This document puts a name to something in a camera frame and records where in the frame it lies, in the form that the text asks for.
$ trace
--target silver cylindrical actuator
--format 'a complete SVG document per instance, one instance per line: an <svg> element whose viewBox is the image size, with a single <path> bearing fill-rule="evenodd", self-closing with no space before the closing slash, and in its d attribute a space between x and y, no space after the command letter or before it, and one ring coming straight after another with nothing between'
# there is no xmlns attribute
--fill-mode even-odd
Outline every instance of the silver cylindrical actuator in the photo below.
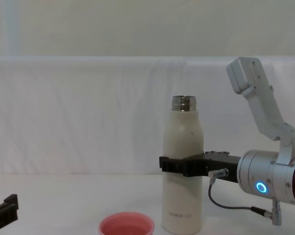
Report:
<svg viewBox="0 0 295 235"><path fill-rule="evenodd" d="M203 153L204 138L194 96L172 99L163 137L163 156L182 159ZM162 173L162 226L177 235L201 229L202 178Z"/></svg>
<svg viewBox="0 0 295 235"><path fill-rule="evenodd" d="M237 167L244 192L295 205L295 158L289 165L277 164L278 153L250 150Z"/></svg>

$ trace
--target cup rim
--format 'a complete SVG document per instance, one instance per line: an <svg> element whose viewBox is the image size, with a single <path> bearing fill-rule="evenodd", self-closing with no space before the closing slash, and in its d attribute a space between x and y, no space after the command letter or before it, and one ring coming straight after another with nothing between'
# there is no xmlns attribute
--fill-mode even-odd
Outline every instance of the cup rim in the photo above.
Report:
<svg viewBox="0 0 295 235"><path fill-rule="evenodd" d="M114 213L114 214L111 214L111 215L108 215L106 216L99 224L98 226L98 231L101 235L104 235L104 233L102 232L102 227L107 223L108 220L111 220L111 219L114 219L116 217L127 217L129 215L134 215L134 216L139 216L141 217L142 219L144 219L149 225L150 225L150 230L146 233L146 235L151 235L153 234L153 231L155 229L155 224L153 222L153 220L143 214L143 213L139 213L139 212L135 212L135 211L123 211L123 212L117 212L117 213Z"/></svg>

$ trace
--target cable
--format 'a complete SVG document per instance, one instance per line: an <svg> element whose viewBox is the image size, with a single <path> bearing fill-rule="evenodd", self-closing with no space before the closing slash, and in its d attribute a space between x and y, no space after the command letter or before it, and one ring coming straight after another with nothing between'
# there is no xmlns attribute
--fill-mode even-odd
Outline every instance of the cable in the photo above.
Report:
<svg viewBox="0 0 295 235"><path fill-rule="evenodd" d="M228 207L228 206L223 206L223 205L217 203L214 199L212 199L212 197L211 197L212 185L215 183L217 178L224 177L224 176L227 176L227 175L229 175L229 170L227 168L219 169L219 170L212 170L212 171L208 172L208 176L210 178L208 196L209 196L209 199L212 201L213 204L215 204L218 207L224 208L224 209L249 210L249 211L257 213L257 214L259 214L259 215L261 215L263 217L270 218L270 219L272 218L272 212L261 209L261 208L258 208L258 207Z"/></svg>
<svg viewBox="0 0 295 235"><path fill-rule="evenodd" d="M212 197L211 197L211 188L212 188L212 185L209 185L208 196L209 196L209 199L211 200L211 202L213 204L215 204L216 206L224 208L224 209L231 209L231 210L251 210L251 207L228 207L228 206L220 205L214 199L212 199Z"/></svg>

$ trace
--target black cable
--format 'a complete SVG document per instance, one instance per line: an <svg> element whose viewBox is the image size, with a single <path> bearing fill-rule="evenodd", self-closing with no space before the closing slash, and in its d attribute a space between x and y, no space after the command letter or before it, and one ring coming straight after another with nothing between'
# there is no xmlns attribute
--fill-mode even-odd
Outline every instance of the black cable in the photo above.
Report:
<svg viewBox="0 0 295 235"><path fill-rule="evenodd" d="M211 200L211 202L213 204L215 204L216 206L224 208L224 209L231 209L231 210L249 210L249 211L252 211L252 212L254 212L256 214L259 214L261 216L265 216L266 210L258 208L258 207L228 207L228 206L220 205L214 199L212 199L212 197L211 197L211 188L212 188L212 185L209 185L208 196L209 196L209 199Z"/></svg>
<svg viewBox="0 0 295 235"><path fill-rule="evenodd" d="M231 210L249 210L249 211L251 210L251 207L227 207L227 206L220 205L214 199L212 199L211 188L212 188L212 185L209 185L208 196L209 196L209 199L211 200L211 202L213 204L215 204L216 206L224 208L224 209L231 209Z"/></svg>

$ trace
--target connector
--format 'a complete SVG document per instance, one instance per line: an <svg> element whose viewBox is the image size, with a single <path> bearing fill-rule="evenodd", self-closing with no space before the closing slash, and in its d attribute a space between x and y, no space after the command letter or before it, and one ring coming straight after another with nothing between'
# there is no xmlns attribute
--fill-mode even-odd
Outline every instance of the connector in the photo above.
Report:
<svg viewBox="0 0 295 235"><path fill-rule="evenodd" d="M208 172L208 177L210 178L209 183L213 185L217 178L225 177L229 175L229 170L227 168L220 170L211 170Z"/></svg>

